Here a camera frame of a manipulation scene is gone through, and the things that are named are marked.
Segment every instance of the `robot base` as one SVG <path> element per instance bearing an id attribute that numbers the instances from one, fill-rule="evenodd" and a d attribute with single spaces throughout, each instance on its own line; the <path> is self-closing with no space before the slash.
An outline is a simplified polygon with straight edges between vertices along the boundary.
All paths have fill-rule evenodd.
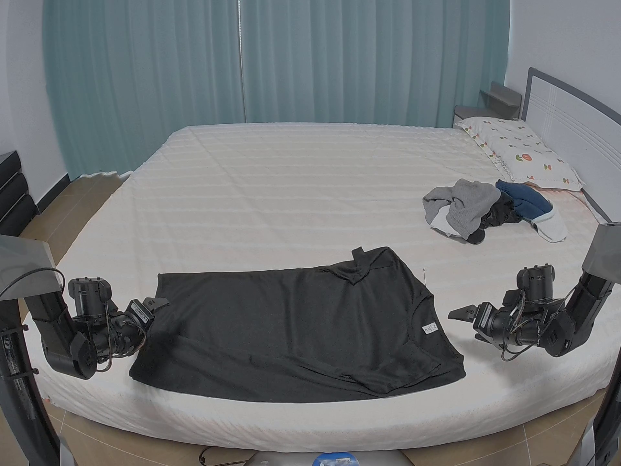
<path id="1" fill-rule="evenodd" d="M 412 466 L 399 450 L 362 452 L 257 452 L 246 466 Z"/>

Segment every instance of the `gray knit garment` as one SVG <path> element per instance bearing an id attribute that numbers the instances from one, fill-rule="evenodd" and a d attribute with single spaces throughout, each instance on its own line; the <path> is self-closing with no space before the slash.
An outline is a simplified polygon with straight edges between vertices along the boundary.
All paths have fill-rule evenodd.
<path id="1" fill-rule="evenodd" d="M 438 186 L 423 197 L 425 221 L 431 224 L 442 207 L 451 206 L 446 221 L 467 239 L 500 196 L 501 191 L 489 183 L 458 180 L 454 186 Z"/>

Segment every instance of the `pile of clothes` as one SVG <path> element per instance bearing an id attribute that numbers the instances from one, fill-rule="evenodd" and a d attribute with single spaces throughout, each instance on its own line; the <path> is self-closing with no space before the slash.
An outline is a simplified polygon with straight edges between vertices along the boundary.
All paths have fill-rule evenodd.
<path id="1" fill-rule="evenodd" d="M 506 222 L 530 222 L 548 242 L 567 237 L 567 228 L 551 202 L 531 186 L 498 180 L 496 185 L 458 180 L 423 197 L 425 220 L 449 237 L 470 244 L 485 239 L 485 229 Z"/>

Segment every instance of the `tiled floor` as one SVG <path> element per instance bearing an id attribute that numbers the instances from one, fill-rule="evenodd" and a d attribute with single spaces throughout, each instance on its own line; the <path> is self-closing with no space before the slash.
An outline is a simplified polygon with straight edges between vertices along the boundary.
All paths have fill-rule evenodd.
<path id="1" fill-rule="evenodd" d="M 22 236 L 45 240 L 58 262 L 91 216 L 119 187 L 116 176 L 98 175 L 71 183 L 37 216 Z M 22 317 L 26 306 L 21 303 Z M 572 406 L 490 436 L 424 449 L 405 450 L 415 466 L 560 466 L 569 457 L 586 422 L 597 411 L 603 391 Z M 66 438 L 80 466 L 194 466 L 202 446 L 159 440 L 110 428 L 46 405 L 56 430 Z M 24 466 L 26 459 L 0 413 L 0 463 Z M 206 464 L 238 461 L 253 451 L 214 447 Z M 612 462 L 621 466 L 619 456 Z"/>

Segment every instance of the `floral pillowcase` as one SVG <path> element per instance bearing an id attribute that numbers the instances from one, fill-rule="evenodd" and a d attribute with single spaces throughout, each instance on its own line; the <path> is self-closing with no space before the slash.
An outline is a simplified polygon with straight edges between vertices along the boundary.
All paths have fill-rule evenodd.
<path id="1" fill-rule="evenodd" d="M 470 135 L 509 182 L 572 191 L 583 187 L 574 168 L 546 147 L 521 119 L 470 117 L 456 125 Z"/>

